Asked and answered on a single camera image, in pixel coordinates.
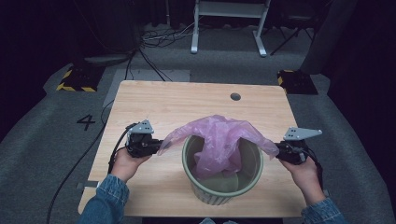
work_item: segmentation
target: denim jacket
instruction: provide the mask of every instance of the denim jacket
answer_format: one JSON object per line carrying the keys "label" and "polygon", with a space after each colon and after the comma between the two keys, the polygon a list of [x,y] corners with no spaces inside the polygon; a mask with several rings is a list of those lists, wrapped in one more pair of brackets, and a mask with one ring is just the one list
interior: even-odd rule
{"label": "denim jacket", "polygon": [[[107,175],[96,189],[96,195],[91,198],[82,212],[78,223],[121,223],[123,208],[129,198],[128,187],[114,175]],[[347,223],[344,216],[331,199],[315,203],[302,211],[305,224]],[[205,218],[202,224],[214,224],[210,218]]]}

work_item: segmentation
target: wire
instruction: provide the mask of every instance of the wire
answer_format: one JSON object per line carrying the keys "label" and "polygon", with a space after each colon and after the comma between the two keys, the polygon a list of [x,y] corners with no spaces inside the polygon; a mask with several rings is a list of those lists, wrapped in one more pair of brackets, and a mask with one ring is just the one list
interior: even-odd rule
{"label": "wire", "polygon": [[[183,30],[181,31],[175,31],[171,34],[167,34],[167,32],[169,31],[169,29],[163,29],[165,30],[161,35],[158,35],[157,31],[162,31],[162,30],[156,30],[156,31],[147,31],[144,35],[143,35],[143,42],[144,42],[144,46],[147,48],[164,48],[167,47],[173,43],[175,43],[177,40],[180,40],[188,35],[192,35],[193,32],[191,32],[192,30],[192,26],[194,25],[194,22],[191,23],[190,25],[186,26]],[[157,44],[152,44],[152,43],[148,43],[148,41],[152,41],[152,40],[158,40]],[[171,41],[168,44],[162,45],[162,43],[164,43],[165,41]]]}
{"label": "wire", "polygon": [[132,73],[131,69],[129,69],[129,73],[131,74],[132,80],[134,80],[134,74]]}
{"label": "wire", "polygon": [[320,187],[323,189],[323,167],[319,163],[317,156],[315,155],[315,152],[309,147],[302,149],[302,152],[305,155],[309,156],[314,161],[315,165],[317,166],[319,184],[320,184]]}
{"label": "wire", "polygon": [[167,76],[163,71],[161,71],[160,69],[158,69],[157,66],[156,66],[152,61],[149,60],[149,57],[148,57],[145,53],[143,53],[142,49],[139,49],[139,51],[140,51],[140,53],[142,54],[143,58],[145,59],[146,63],[148,63],[148,65],[150,65],[150,67],[158,74],[158,76],[159,76],[163,81],[165,81],[165,78],[163,78],[163,75],[164,75],[165,77],[167,77],[170,81],[172,81],[172,79],[171,79],[169,76]]}
{"label": "wire", "polygon": [[50,224],[50,214],[52,212],[52,207],[55,204],[55,200],[58,197],[59,192],[62,189],[62,186],[64,185],[64,183],[66,182],[66,180],[69,178],[69,176],[73,173],[73,171],[76,169],[76,167],[78,166],[78,164],[82,161],[82,159],[87,155],[87,153],[91,150],[91,148],[93,147],[93,145],[95,144],[95,142],[99,139],[100,135],[102,134],[102,132],[104,131],[106,125],[103,125],[102,129],[100,130],[99,134],[96,135],[96,137],[93,139],[93,141],[91,142],[90,146],[87,148],[87,150],[85,150],[85,152],[82,154],[82,156],[78,159],[78,161],[76,162],[76,164],[73,166],[73,168],[69,171],[69,173],[66,175],[66,177],[64,178],[64,180],[62,181],[61,185],[58,187],[58,189],[56,190],[54,196],[52,197],[52,201],[50,203],[49,206],[49,210],[47,213],[47,224]]}
{"label": "wire", "polygon": [[105,109],[106,109],[109,105],[111,105],[112,103],[114,103],[114,100],[110,101],[110,102],[103,108],[103,110],[102,110],[102,114],[100,115],[100,120],[102,121],[102,124],[103,124],[103,125],[106,125],[106,122],[103,121],[103,114],[105,113]]}
{"label": "wire", "polygon": [[129,70],[129,65],[131,64],[131,60],[132,60],[132,58],[129,59],[129,62],[128,62],[128,64],[126,65],[125,78],[124,78],[124,80],[126,80],[126,78],[128,77],[128,70]]}
{"label": "wire", "polygon": [[121,140],[123,139],[123,137],[125,136],[125,134],[128,133],[128,131],[129,131],[129,129],[131,128],[131,126],[133,127],[133,125],[130,125],[130,126],[128,126],[128,127],[125,128],[125,131],[122,133],[121,137],[119,138],[119,141],[118,141],[117,144],[114,146],[113,153],[111,153],[110,161],[108,162],[108,171],[107,171],[108,174],[110,174],[110,173],[111,173],[111,170],[113,169],[113,165],[114,165],[114,161],[115,161],[115,158],[116,158],[116,154],[117,154],[117,152],[120,150],[120,148],[118,148],[118,147],[119,147],[119,145],[120,145]]}

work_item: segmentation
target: pink plastic bag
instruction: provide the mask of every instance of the pink plastic bag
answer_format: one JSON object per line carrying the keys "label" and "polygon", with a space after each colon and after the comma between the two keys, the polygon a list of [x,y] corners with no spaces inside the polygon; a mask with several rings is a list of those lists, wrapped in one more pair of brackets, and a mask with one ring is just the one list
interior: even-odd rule
{"label": "pink plastic bag", "polygon": [[190,135],[205,139],[202,152],[194,155],[197,163],[196,177],[201,179],[219,172],[232,174],[240,171],[239,138],[255,143],[270,159],[279,153],[276,145],[262,136],[249,122],[214,115],[192,121],[169,133],[157,154],[162,155],[170,146],[184,141]]}

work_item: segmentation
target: metal stand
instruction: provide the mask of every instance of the metal stand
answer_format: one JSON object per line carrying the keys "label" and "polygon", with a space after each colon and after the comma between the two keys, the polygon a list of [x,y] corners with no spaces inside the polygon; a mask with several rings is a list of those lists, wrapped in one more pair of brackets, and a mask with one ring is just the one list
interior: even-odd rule
{"label": "metal stand", "polygon": [[257,48],[262,57],[267,56],[264,45],[262,44],[261,34],[267,17],[268,8],[271,0],[265,0],[265,4],[245,4],[245,3],[226,3],[226,2],[206,2],[195,1],[194,11],[194,31],[192,34],[191,53],[198,52],[198,35],[199,35],[199,16],[223,16],[223,17],[243,17],[243,18],[260,18],[259,29],[253,31]]}

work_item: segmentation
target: human hand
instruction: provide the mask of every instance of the human hand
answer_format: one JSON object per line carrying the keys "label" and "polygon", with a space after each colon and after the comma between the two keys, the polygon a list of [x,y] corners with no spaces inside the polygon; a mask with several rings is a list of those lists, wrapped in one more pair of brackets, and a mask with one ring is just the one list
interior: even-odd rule
{"label": "human hand", "polygon": [[319,184],[318,168],[310,157],[300,165],[279,161],[291,172],[293,181],[303,193],[307,205],[321,202],[326,198]]}
{"label": "human hand", "polygon": [[147,161],[151,156],[142,158],[133,158],[129,155],[126,148],[120,149],[115,158],[115,163],[111,174],[118,177],[123,182],[127,182],[131,179],[137,171],[137,168],[145,161]]}

